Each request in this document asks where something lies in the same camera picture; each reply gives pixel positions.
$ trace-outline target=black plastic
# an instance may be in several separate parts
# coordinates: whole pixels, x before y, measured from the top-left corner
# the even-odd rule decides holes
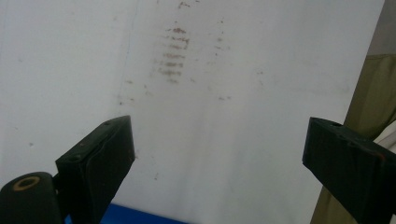
[[[0,223],[63,223],[52,176],[44,172],[31,173],[3,186]]]
[[[311,118],[303,164],[359,223],[395,211],[396,155],[347,127]]]
[[[0,223],[98,224],[134,162],[129,116],[108,120],[56,161],[59,173],[31,173],[0,191]]]
[[[133,162],[128,116],[102,123],[56,161],[74,223],[100,222]]]

